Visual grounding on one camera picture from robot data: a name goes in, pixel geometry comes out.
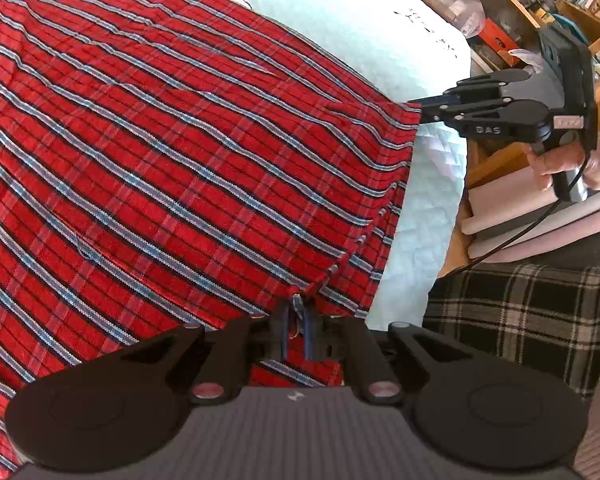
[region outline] screw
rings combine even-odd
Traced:
[[[286,396],[287,399],[292,400],[293,402],[298,402],[306,397],[306,395],[302,392],[293,392],[292,394],[288,394]]]
[[[400,393],[400,386],[393,381],[378,381],[369,386],[369,393],[376,399],[389,399]]]
[[[199,399],[217,399],[224,394],[224,388],[218,383],[200,383],[193,387],[193,394]]]

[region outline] black cable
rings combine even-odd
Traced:
[[[581,179],[582,175],[584,174],[584,170],[587,167],[587,164],[589,163],[589,159],[590,158],[591,158],[591,154],[587,153],[587,155],[584,158],[584,164],[580,168],[580,171],[578,172],[578,175],[576,176],[576,178],[574,178],[573,181],[572,181],[572,183],[570,184],[569,189],[567,190],[567,193],[570,193],[571,190],[576,186],[576,184],[578,183],[578,181]],[[558,200],[556,200],[552,204],[552,206],[547,211],[544,212],[544,214],[538,220],[536,220],[535,222],[533,222],[531,225],[527,226],[525,229],[523,229],[522,231],[520,231],[517,235],[511,237],[506,242],[501,243],[495,249],[492,249],[491,251],[489,251],[488,253],[484,254],[483,256],[480,256],[480,258],[475,259],[470,264],[465,265],[464,267],[459,267],[456,270],[452,270],[450,273],[448,273],[446,275],[446,277],[447,276],[453,276],[454,274],[457,274],[459,272],[464,272],[465,270],[471,270],[476,265],[481,264],[484,260],[486,260],[487,258],[493,256],[499,250],[504,249],[505,247],[511,245],[516,240],[520,240],[520,238],[522,238],[528,232],[531,232],[533,229],[535,229],[536,227],[538,227],[544,220],[546,220],[549,215],[551,215],[556,209],[558,209],[558,206],[562,202],[564,202],[564,200],[562,200],[561,198],[559,198]]]

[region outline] bedsheet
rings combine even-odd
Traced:
[[[421,0],[234,0],[346,62],[395,102],[439,94],[469,77],[464,37]],[[466,142],[440,124],[419,128],[388,264],[366,318],[420,325],[442,268],[466,172]]]

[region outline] black and white plaid blanket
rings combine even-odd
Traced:
[[[423,327],[589,397],[600,376],[600,267],[481,265],[441,278]]]

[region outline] bed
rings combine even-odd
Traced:
[[[466,145],[406,103],[469,69],[419,0],[0,0],[0,478],[17,390],[156,333],[421,323]],[[251,383],[340,384],[300,341]]]
[[[337,56],[395,102],[431,96],[470,75],[464,37],[421,0],[246,0]],[[397,232],[366,318],[422,322],[445,261],[466,172],[466,143],[443,124],[419,128]]]

